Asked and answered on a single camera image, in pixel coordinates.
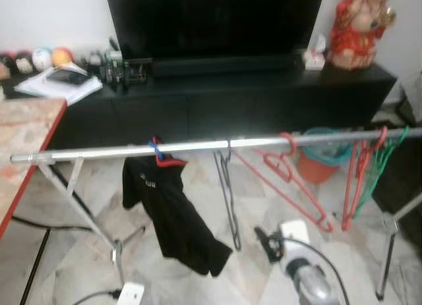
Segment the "green electronics board pile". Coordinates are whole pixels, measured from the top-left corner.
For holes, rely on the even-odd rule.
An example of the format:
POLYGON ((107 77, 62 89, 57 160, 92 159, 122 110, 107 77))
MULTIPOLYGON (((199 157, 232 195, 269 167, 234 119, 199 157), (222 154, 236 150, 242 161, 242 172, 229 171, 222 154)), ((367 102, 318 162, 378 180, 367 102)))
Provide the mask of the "green electronics board pile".
POLYGON ((152 70, 151 59, 125 60, 118 50, 100 52, 100 80, 108 86, 144 84, 152 70))

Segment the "red figurine statue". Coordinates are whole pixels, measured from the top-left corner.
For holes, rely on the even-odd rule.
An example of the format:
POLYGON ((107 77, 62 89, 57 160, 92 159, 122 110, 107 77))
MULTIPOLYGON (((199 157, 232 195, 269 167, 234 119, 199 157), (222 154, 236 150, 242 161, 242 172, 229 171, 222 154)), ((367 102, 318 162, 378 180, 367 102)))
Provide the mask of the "red figurine statue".
POLYGON ((382 39, 396 16, 388 0, 338 2, 330 32, 330 63, 349 71, 370 67, 376 57, 377 40, 382 39))

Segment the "marble folding table red edge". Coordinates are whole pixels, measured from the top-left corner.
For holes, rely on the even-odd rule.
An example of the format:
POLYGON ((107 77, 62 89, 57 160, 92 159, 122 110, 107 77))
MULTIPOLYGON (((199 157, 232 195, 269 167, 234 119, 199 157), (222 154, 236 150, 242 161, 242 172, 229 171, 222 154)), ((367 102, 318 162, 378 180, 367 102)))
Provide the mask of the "marble folding table red edge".
POLYGON ((14 153, 39 153, 49 145, 67 109, 63 98, 13 98, 0 102, 0 242, 36 172, 12 164, 14 153))

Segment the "thin black hanger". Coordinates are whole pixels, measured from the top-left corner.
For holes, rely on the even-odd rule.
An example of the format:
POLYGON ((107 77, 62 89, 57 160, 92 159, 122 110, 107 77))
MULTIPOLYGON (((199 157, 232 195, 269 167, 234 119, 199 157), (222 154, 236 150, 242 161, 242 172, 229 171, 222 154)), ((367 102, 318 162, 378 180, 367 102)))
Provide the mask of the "thin black hanger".
POLYGON ((235 250, 241 250, 241 234, 240 234, 240 224, 235 211, 234 204, 234 193, 232 190, 232 185, 230 182, 230 172, 229 164, 232 156, 232 148, 230 145, 230 140, 226 140, 226 152, 223 154, 221 151, 214 152, 214 164, 217 175, 219 177, 221 193, 223 196, 224 205, 226 206, 226 211, 228 215, 228 225, 229 230, 232 235, 233 244, 235 250))

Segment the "white paper stack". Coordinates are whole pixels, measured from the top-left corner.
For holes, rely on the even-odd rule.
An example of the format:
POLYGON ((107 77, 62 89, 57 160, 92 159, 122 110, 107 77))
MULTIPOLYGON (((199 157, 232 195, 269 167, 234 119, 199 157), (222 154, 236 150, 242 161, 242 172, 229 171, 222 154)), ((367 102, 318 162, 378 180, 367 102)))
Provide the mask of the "white paper stack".
POLYGON ((91 76, 84 69, 78 67, 73 63, 67 65, 61 65, 60 67, 52 67, 42 71, 38 75, 30 77, 23 82, 19 82, 13 89, 24 94, 32 96, 48 97, 48 98, 64 98, 67 101, 67 105, 72 105, 79 100, 87 97, 93 92, 99 91, 103 88, 102 82, 96 76, 91 76), (73 69, 86 73, 91 79, 81 86, 69 86, 61 83, 54 83, 46 81, 45 77, 48 76, 55 69, 73 69))

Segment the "black television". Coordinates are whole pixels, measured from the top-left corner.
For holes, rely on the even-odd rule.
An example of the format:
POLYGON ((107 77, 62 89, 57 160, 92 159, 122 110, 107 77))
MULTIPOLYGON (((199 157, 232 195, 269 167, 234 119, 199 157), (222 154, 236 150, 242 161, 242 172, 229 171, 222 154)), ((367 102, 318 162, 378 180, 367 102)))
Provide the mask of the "black television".
POLYGON ((129 59, 269 56, 307 46, 322 0, 107 0, 129 59))

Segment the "silver metal clothes rack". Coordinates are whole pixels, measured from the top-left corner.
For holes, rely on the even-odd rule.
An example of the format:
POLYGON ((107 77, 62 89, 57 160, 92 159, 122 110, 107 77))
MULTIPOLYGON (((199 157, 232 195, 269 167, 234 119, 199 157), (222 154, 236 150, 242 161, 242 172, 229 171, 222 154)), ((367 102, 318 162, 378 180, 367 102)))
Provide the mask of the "silver metal clothes rack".
MULTIPOLYGON (((403 128, 393 128, 388 130, 386 138, 399 138, 403 133, 403 128)), ((380 136, 379 130, 372 131, 353 131, 353 132, 341 132, 335 134, 308 134, 307 136, 301 136, 295 138, 298 146, 317 145, 327 142, 356 142, 356 140, 378 140, 380 136)), ((409 128, 407 133, 407 139, 414 139, 422 137, 422 127, 409 128)), ((230 140, 232 151, 234 148, 261 148, 261 146, 287 146, 289 142, 286 142, 281 137, 278 138, 251 138, 251 139, 240 139, 230 140)), ((210 152, 210 151, 222 151, 226 150, 226 140, 211 140, 211 142, 187 142, 187 143, 174 143, 174 144, 159 144, 158 148, 163 153, 175 153, 175 152, 210 152)), ((82 148, 72 150, 57 150, 47 151, 39 153, 28 153, 28 154, 12 154, 10 157, 12 164, 30 163, 33 166, 38 167, 40 172, 45 175, 46 178, 53 182, 54 187, 58 191, 63 192, 65 197, 71 202, 73 208, 76 209, 79 215, 87 222, 88 230, 96 233, 102 238, 107 245, 111 248, 111 260, 117 271, 120 281, 120 287, 126 283, 123 272, 123 246, 125 242, 139 234, 144 230, 144 227, 138 229, 136 233, 133 233, 129 238, 125 238, 123 241, 113 239, 106 233, 102 227, 96 223, 94 216, 90 210, 86 208, 86 205, 82 203, 81 199, 75 198, 76 178, 78 178, 78 171, 81 170, 82 164, 85 159, 99 159, 99 158, 118 158, 118 157, 135 157, 136 155, 154 155, 154 149, 150 146, 106 146, 106 148, 82 148), (51 165, 57 163, 57 161, 72 161, 73 172, 71 179, 63 180, 63 175, 60 172, 53 172, 51 165)), ((392 217, 383 217, 385 225, 392 224, 392 233, 388 235, 388 245, 386 245, 386 254, 382 265, 380 266, 380 276, 377 281, 375 296, 378 302, 384 300, 386 295, 386 288, 388 287, 388 276, 389 269, 392 262, 392 253, 396 236, 398 234, 398 219, 401 219, 412 211, 414 208, 419 206, 421 203, 420 199, 411 200, 406 206, 399 209, 399 212, 392 217)))

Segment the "black soundbar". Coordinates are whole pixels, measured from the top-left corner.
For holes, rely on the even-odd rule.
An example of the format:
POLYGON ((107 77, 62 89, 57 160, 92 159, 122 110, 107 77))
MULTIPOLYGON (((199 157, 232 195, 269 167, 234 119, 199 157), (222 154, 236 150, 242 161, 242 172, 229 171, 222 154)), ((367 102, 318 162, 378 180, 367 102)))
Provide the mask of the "black soundbar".
POLYGON ((217 75, 251 71, 289 70, 297 67, 293 55, 209 56, 196 58, 153 59, 155 77, 217 75))

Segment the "black wallet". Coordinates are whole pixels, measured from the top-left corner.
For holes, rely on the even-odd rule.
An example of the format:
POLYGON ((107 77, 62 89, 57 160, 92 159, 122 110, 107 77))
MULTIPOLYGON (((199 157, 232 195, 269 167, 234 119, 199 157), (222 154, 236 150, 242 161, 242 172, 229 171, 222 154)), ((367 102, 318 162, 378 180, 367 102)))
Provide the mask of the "black wallet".
POLYGON ((84 85, 85 82, 90 81, 91 78, 86 73, 77 70, 60 68, 53 70, 45 79, 46 81, 57 84, 81 86, 84 85))

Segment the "red plastic hanger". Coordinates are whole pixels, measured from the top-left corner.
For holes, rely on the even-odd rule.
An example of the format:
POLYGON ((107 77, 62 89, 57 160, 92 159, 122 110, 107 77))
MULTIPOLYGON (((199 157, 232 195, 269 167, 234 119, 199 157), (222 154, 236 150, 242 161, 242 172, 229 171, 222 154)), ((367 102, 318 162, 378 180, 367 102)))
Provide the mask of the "red plastic hanger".
POLYGON ((388 134, 388 127, 385 125, 380 128, 380 136, 374 146, 370 146, 370 140, 356 140, 352 144, 341 221, 341 228, 344 232, 350 229, 353 216, 361 200, 363 188, 365 187, 367 167, 372 158, 372 153, 383 145, 386 140, 386 134, 388 134))
POLYGON ((268 185, 275 194, 283 198, 287 203, 289 203, 293 208, 296 209, 303 217, 307 218, 308 221, 313 223, 318 229, 325 233, 331 233, 334 230, 334 224, 329 221, 328 214, 326 214, 325 209, 319 203, 316 196, 311 192, 304 184, 304 182, 293 172, 293 167, 291 166, 288 159, 296 154, 297 152, 297 143, 295 137, 292 134, 287 132, 281 132, 278 134, 281 138, 289 142, 289 151, 283 153, 268 153, 264 152, 260 148, 253 148, 254 152, 258 153, 262 157, 262 161, 265 166, 267 166, 278 178, 281 178, 284 182, 292 182, 295 184, 302 194, 308 199, 311 205, 316 209, 317 214, 311 215, 305 208, 302 208, 295 200, 291 199, 287 194, 284 194, 280 188, 272 184, 262 173, 259 172, 256 167, 252 166, 249 161, 245 160, 242 155, 237 151, 232 151, 232 154, 235 155, 238 160, 240 160, 247 168, 254 173, 262 182, 268 185))

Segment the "white round toy head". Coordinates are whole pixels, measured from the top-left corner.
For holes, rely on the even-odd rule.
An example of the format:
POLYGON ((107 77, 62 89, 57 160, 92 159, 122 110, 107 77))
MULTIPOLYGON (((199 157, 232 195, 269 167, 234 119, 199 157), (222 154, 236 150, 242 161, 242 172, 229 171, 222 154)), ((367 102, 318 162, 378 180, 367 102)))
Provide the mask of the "white round toy head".
POLYGON ((34 68, 38 71, 43 71, 53 67, 53 56, 50 49, 37 48, 31 52, 31 61, 34 68))

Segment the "blue hanger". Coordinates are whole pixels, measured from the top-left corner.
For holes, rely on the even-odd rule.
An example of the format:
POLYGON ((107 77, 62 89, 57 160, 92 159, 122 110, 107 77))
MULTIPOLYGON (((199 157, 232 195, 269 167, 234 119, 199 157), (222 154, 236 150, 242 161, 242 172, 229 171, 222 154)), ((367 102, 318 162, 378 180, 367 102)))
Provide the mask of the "blue hanger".
POLYGON ((163 161, 165 159, 165 155, 163 154, 163 152, 160 151, 159 146, 158 146, 158 142, 159 142, 159 140, 157 139, 157 137, 153 137, 148 142, 148 146, 150 146, 150 148, 154 149, 154 157, 156 157, 156 163, 161 163, 161 161, 163 161))

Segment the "white tissue box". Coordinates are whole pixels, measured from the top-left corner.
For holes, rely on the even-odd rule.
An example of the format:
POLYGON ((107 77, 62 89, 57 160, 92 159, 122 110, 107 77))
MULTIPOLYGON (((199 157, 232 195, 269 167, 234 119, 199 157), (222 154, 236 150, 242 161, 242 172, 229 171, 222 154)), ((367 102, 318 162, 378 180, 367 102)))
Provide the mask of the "white tissue box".
POLYGON ((328 40, 325 36, 317 35, 316 39, 302 54, 305 70, 322 70, 326 63, 325 50, 328 40))

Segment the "green plastic hanger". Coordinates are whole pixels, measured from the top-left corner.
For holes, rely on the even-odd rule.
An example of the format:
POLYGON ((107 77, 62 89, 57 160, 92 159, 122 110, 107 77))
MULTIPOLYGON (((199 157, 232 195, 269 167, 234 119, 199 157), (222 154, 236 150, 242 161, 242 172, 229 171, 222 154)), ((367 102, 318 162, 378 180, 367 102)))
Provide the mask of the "green plastic hanger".
POLYGON ((407 126, 404 128, 403 133, 398 139, 386 138, 383 145, 372 153, 372 158, 369 161, 369 166, 367 167, 367 176, 365 177, 365 187, 363 188, 363 194, 353 218, 357 217, 359 210, 361 209, 361 205, 367 201, 367 197, 372 196, 375 188, 377 187, 377 182, 379 181, 380 176, 383 175, 389 158, 395 149, 401 145, 402 142, 404 142, 408 132, 409 127, 407 126))

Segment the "dark grey sofa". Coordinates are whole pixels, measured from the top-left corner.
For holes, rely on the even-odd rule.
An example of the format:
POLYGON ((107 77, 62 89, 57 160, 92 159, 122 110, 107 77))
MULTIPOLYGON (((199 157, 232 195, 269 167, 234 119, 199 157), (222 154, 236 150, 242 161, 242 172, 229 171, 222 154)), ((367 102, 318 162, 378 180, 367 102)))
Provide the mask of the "dark grey sofa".
MULTIPOLYGON (((422 191, 421 155, 422 141, 415 138, 404 140, 392 152, 372 194, 378 208, 394 215, 419 196, 422 191)), ((398 229, 409 241, 414 254, 420 257, 422 215, 419 206, 398 219, 398 229)))

